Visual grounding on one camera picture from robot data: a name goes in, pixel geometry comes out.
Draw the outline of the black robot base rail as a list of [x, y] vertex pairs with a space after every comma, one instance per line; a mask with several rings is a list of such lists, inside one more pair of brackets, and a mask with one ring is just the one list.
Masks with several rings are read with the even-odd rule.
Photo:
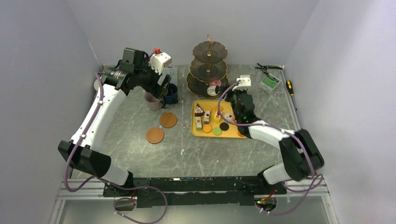
[[121, 188], [107, 183], [104, 197], [134, 197], [138, 208], [163, 205], [254, 205], [261, 196], [285, 195], [280, 183], [268, 184], [256, 176], [134, 177]]

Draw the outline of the pink frosted donut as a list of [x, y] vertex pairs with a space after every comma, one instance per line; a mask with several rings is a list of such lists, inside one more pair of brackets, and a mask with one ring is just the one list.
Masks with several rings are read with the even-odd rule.
[[221, 80], [213, 80], [209, 83], [209, 86], [221, 86]]

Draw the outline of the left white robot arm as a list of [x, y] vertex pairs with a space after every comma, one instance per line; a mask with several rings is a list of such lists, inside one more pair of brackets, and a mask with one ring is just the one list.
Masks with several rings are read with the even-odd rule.
[[99, 89], [89, 112], [71, 139], [58, 145], [66, 161], [64, 184], [69, 191], [77, 191], [68, 185], [68, 173], [72, 168], [116, 185], [122, 196], [133, 192], [133, 174], [116, 165], [109, 155], [100, 153], [103, 138], [116, 110], [131, 90], [141, 87], [156, 99], [167, 94], [171, 76], [163, 74], [163, 70], [171, 62], [171, 56], [159, 49], [148, 54], [125, 48], [117, 65], [95, 74]]

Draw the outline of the white chocolate drizzle donut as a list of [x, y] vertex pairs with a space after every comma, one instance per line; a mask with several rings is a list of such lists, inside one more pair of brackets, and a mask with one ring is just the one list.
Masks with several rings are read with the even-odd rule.
[[220, 90], [219, 90], [219, 86], [217, 86], [217, 85], [212, 85], [212, 86], [209, 86], [208, 88], [207, 88], [207, 95], [208, 96], [210, 96], [210, 97], [215, 97], [215, 96], [217, 96], [218, 94], [219, 94], [219, 92], [220, 92]]

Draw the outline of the three-tier black dessert stand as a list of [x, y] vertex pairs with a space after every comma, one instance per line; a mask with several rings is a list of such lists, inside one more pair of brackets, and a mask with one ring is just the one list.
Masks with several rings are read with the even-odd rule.
[[212, 35], [208, 34], [207, 40], [196, 45], [192, 54], [194, 60], [190, 63], [189, 73], [186, 77], [187, 88], [199, 97], [218, 97], [219, 94], [210, 97], [206, 91], [209, 83], [213, 80], [221, 80], [222, 84], [228, 83], [227, 63], [225, 62], [228, 51], [225, 45], [214, 41]]

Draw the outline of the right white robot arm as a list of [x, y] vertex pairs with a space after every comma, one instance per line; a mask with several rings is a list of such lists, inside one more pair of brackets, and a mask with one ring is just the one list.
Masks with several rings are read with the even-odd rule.
[[226, 90], [222, 97], [231, 104], [236, 119], [234, 125], [243, 136], [263, 141], [281, 152], [282, 162], [259, 174], [262, 177], [257, 181], [260, 192], [268, 194], [277, 183], [314, 176], [324, 166], [324, 158], [307, 130], [282, 129], [258, 118], [253, 98], [247, 91]]

